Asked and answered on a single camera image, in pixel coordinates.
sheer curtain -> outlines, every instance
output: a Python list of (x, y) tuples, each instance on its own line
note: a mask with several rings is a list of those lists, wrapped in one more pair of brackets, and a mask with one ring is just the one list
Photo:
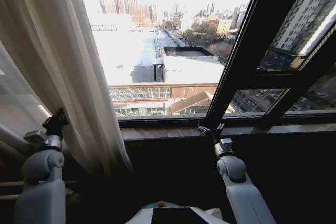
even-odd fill
[[(91, 174), (110, 177), (114, 169), (132, 171), (83, 1), (0, 1), (5, 51), (51, 113), (65, 108), (70, 126), (64, 135), (74, 158)], [(26, 113), (28, 96), (16, 95), (11, 102)], [(42, 104), (31, 103), (43, 110)], [(29, 118), (34, 128), (28, 131), (39, 127), (39, 118)], [(4, 129), (26, 130), (15, 120), (6, 122)]]

window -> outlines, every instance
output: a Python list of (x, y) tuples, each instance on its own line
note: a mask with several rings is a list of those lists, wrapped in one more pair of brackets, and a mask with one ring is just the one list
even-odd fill
[(250, 0), (83, 1), (119, 119), (205, 116)]
[(237, 90), (224, 116), (263, 115), (284, 89)]
[(336, 113), (335, 79), (336, 67), (333, 66), (293, 104), (286, 114), (297, 114), (298, 111)]
[[(306, 12), (317, 6), (314, 0), (246, 0), (232, 4), (231, 12), (220, 10), (219, 0), (170, 0), (171, 4), (163, 5), (165, 1), (157, 0), (156, 5), (154, 0), (145, 0), (146, 4), (143, 0), (84, 0), (120, 125), (162, 124), (164, 118), (177, 125), (200, 123), (210, 129), (235, 120), (273, 122), (294, 113), (299, 94), (330, 68), (334, 56), (323, 50), (331, 40), (320, 42), (326, 35), (334, 36), (332, 0), (318, 7), (317, 18), (307, 28), (310, 14)], [(91, 6), (105, 17), (127, 16), (124, 22), (129, 17), (136, 22), (127, 28), (93, 24), (102, 19), (94, 18), (97, 12)], [(142, 20), (134, 7), (144, 8)], [(266, 23), (270, 9), (277, 11)], [(271, 44), (256, 36), (260, 30), (274, 35)], [(104, 40), (106, 31), (109, 36)], [(192, 46), (202, 46), (206, 52), (200, 47), (188, 51)]]
[[(296, 2), (299, 0), (295, 0), (294, 4), (292, 5), (292, 8), (295, 8)], [(316, 10), (316, 4), (314, 1), (320, 1), (320, 0), (309, 0), (307, 5), (313, 5), (313, 6), (307, 6), (304, 7), (304, 10), (302, 13), (296, 13), (297, 20), (299, 22), (302, 22), (302, 20), (308, 20), (310, 17), (310, 14), (307, 14), (308, 10)], [(316, 18), (310, 19), (309, 23), (294, 23), (295, 18), (292, 22), (286, 22), (286, 25), (288, 27), (292, 27), (293, 29), (299, 27), (304, 29), (305, 31), (302, 31), (301, 33), (297, 33), (298, 37), (288, 44), (288, 50), (287, 52), (284, 51), (278, 51), (276, 47), (272, 47), (272, 50), (274, 51), (274, 55), (276, 56), (284, 56), (287, 61), (291, 60), (291, 64), (280, 64), (279, 57), (276, 59), (270, 59), (270, 50), (266, 52), (264, 60), (260, 64), (260, 68), (267, 69), (268, 71), (276, 71), (276, 70), (295, 70), (299, 65), (298, 62), (302, 62), (302, 56), (307, 56), (312, 49), (316, 46), (316, 44), (319, 42), (319, 40), (324, 36), (324, 33), (330, 28), (330, 26), (335, 21), (336, 15), (334, 14), (336, 10), (335, 2), (334, 0), (325, 0), (327, 4), (325, 4), (318, 12), (314, 13)]]

high-rise building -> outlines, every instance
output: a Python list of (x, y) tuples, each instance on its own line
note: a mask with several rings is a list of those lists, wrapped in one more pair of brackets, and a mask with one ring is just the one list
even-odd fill
[(130, 14), (133, 22), (140, 24), (145, 19), (157, 23), (157, 6), (155, 4), (138, 4), (138, 0), (99, 0), (102, 13)]
[(115, 2), (115, 8), (117, 9), (118, 14), (126, 13), (124, 0), (114, 0), (114, 2)]
[(125, 3), (125, 12), (129, 14), (128, 0), (124, 0), (124, 3)]
[(336, 0), (296, 0), (271, 46), (295, 55), (304, 53), (302, 49), (335, 4)]
[(231, 23), (231, 29), (240, 29), (246, 10), (247, 10), (247, 4), (241, 4), (240, 6), (234, 9), (232, 13), (233, 21)]
[(117, 13), (114, 0), (99, 0), (102, 13), (113, 14)]

window sill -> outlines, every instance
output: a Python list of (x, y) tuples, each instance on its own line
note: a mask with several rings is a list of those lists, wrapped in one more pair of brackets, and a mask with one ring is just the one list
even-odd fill
[[(234, 137), (256, 134), (303, 134), (335, 131), (336, 123), (277, 125), (271, 127), (225, 127), (221, 136)], [(121, 135), (126, 142), (165, 140), (172, 138), (206, 138), (206, 136), (201, 134), (197, 130), (197, 127), (194, 126), (123, 128), (121, 129)]]

window frame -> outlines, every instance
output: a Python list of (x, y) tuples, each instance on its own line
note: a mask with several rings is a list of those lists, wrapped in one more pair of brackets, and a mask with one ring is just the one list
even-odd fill
[[(285, 112), (336, 62), (326, 53), (336, 42), (333, 25), (321, 39), (312, 53), (295, 71), (256, 71), (273, 39), (282, 26), (296, 0), (251, 0), (241, 29), (237, 34), (233, 49), (218, 83), (216, 92), (204, 118), (160, 117), (152, 119), (118, 119), (120, 127), (153, 126), (197, 126), (209, 129), (220, 123), (230, 126), (279, 125), (287, 123), (328, 123), (336, 120), (336, 113), (285, 114)], [(266, 10), (276, 9), (271, 22)], [(263, 40), (255, 46), (255, 35), (263, 31)], [(276, 102), (262, 116), (223, 117), (237, 90), (240, 89), (286, 89)]]

